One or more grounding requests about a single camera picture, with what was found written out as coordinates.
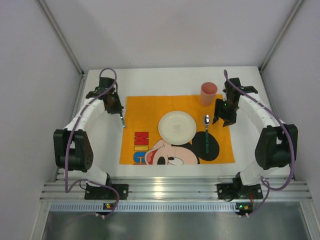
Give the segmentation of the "pink plastic cup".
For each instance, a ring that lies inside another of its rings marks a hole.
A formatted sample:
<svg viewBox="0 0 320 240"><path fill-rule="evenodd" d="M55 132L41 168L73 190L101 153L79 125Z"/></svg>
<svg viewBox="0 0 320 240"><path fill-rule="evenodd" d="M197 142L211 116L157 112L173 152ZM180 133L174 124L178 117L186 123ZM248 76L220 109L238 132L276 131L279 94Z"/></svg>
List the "pink plastic cup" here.
<svg viewBox="0 0 320 240"><path fill-rule="evenodd" d="M200 103L204 107L210 106L217 94L218 87L213 82L205 82L200 88Z"/></svg>

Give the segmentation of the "spoon with green handle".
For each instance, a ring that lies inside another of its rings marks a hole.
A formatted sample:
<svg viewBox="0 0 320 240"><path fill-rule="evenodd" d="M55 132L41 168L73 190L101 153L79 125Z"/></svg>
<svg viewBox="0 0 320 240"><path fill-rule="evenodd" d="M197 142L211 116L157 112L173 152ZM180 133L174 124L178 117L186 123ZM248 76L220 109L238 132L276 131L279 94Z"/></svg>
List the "spoon with green handle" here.
<svg viewBox="0 0 320 240"><path fill-rule="evenodd" d="M209 126L210 126L210 122L211 122L211 117L209 114L206 114L203 117L203 125L205 127L205 151L208 154L210 147L209 147Z"/></svg>

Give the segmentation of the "fork with green handle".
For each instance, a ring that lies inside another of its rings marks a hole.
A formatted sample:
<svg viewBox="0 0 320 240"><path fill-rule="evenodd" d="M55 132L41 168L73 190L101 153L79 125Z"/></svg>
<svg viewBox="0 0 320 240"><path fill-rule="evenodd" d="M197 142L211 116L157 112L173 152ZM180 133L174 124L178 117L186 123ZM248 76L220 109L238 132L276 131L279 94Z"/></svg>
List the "fork with green handle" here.
<svg viewBox="0 0 320 240"><path fill-rule="evenodd" d="M120 119L121 119L122 127L123 127L123 128L126 128L126 123L125 123L125 118L124 118L123 113L121 112L121 113L119 114L119 116L120 116Z"/></svg>

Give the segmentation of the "cream white plate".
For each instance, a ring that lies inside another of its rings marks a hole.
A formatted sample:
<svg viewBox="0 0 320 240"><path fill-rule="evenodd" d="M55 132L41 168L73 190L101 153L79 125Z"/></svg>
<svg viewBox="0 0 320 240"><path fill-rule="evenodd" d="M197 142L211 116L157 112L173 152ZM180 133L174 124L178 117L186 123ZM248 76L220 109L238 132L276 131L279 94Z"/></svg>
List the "cream white plate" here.
<svg viewBox="0 0 320 240"><path fill-rule="evenodd" d="M192 116L184 111L166 113L158 123L161 138L171 145L189 143L197 132L197 125Z"/></svg>

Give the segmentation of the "orange Mickey Mouse placemat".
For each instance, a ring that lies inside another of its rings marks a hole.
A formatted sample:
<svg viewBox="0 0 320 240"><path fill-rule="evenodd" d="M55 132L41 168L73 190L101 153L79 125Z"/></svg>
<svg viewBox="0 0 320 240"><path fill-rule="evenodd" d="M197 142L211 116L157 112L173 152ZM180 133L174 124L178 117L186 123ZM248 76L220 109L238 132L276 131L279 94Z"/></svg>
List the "orange Mickey Mouse placemat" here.
<svg viewBox="0 0 320 240"><path fill-rule="evenodd" d="M196 134L190 142L173 145L161 138L159 121L172 111L185 112L195 120ZM199 95L127 97L119 163L137 166L233 164L230 129L223 127L222 121L208 127L209 153L206 153L203 118L213 111L213 106L201 105Z"/></svg>

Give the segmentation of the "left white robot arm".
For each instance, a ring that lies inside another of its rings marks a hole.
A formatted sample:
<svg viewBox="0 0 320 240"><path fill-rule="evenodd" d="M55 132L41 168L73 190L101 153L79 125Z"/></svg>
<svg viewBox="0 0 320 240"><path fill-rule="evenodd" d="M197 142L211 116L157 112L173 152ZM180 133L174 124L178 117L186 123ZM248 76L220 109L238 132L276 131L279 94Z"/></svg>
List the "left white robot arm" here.
<svg viewBox="0 0 320 240"><path fill-rule="evenodd" d="M98 86L85 96L83 105L72 121L63 129L54 131L55 163L58 168L65 170L65 181L69 178L69 172L76 171L83 173L80 178L91 185L112 185L110 175L94 164L94 152L88 133L104 113L119 115L125 128L123 109L117 81L110 77L100 77Z"/></svg>

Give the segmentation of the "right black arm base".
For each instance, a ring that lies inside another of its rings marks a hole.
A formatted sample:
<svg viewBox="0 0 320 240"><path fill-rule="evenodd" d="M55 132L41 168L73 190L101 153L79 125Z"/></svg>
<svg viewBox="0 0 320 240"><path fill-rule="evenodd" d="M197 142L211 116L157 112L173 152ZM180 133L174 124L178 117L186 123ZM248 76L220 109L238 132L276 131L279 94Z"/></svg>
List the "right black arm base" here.
<svg viewBox="0 0 320 240"><path fill-rule="evenodd" d="M219 200L231 202L232 200L262 200L263 193L260 184L244 185L240 173L232 178L232 183L217 184L217 194Z"/></svg>

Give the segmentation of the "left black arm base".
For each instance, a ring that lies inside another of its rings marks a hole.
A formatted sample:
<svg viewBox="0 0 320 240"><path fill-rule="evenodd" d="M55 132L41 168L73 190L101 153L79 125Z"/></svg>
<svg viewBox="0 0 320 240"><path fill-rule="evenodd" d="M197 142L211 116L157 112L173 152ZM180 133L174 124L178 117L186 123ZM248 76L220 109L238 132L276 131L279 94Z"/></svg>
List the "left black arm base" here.
<svg viewBox="0 0 320 240"><path fill-rule="evenodd" d="M85 183L84 181L79 183L79 187L85 190L85 200L117 200L116 193L109 188ZM120 200L126 200L128 198L128 184L111 184L110 187L117 191Z"/></svg>

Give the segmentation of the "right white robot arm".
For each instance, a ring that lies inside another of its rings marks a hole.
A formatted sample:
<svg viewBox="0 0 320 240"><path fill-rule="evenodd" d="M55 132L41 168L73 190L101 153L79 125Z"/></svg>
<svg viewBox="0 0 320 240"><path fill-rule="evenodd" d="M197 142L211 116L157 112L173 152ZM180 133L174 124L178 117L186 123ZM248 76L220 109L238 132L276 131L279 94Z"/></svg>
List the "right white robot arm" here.
<svg viewBox="0 0 320 240"><path fill-rule="evenodd" d="M254 124L260 136L254 151L254 161L232 179L237 194L252 190L261 178L287 165L297 157L298 129L286 124L261 100L253 86L241 85L239 78L226 78L224 97L215 101L213 122L234 125L237 111L242 110Z"/></svg>

